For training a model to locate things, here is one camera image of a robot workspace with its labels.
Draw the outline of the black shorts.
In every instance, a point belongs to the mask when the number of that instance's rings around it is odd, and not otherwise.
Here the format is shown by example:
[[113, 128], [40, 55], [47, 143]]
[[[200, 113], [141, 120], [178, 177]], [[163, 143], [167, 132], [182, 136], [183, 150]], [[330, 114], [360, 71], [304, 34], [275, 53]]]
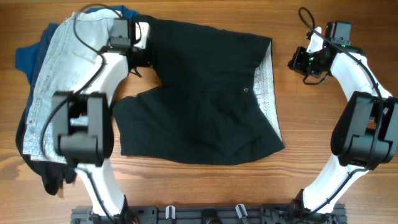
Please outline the black shorts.
[[161, 84], [114, 105], [123, 156], [236, 165], [283, 150], [254, 93], [270, 37], [137, 19], [150, 26], [147, 42]]

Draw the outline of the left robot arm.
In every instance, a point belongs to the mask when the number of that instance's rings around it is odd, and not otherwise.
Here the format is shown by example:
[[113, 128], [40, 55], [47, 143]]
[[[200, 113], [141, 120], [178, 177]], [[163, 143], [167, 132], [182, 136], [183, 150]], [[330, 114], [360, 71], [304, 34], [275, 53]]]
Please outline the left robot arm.
[[150, 62], [150, 25], [115, 19], [108, 43], [96, 50], [95, 73], [76, 90], [56, 91], [52, 124], [56, 154], [83, 181], [92, 207], [74, 210], [72, 223], [137, 223], [114, 176], [110, 157], [114, 132], [109, 108], [119, 84], [137, 67]]

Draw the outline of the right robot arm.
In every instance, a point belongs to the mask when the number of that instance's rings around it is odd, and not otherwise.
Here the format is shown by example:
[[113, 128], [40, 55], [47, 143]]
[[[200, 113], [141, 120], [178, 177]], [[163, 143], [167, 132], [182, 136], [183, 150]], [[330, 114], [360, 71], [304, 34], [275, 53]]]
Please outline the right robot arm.
[[397, 98], [376, 79], [364, 52], [351, 46], [351, 24], [332, 21], [309, 25], [308, 47], [298, 47], [288, 67], [302, 74], [333, 77], [347, 105], [331, 135], [331, 156], [318, 177], [292, 201], [290, 218], [312, 220], [329, 215], [356, 180], [387, 164], [397, 149]]

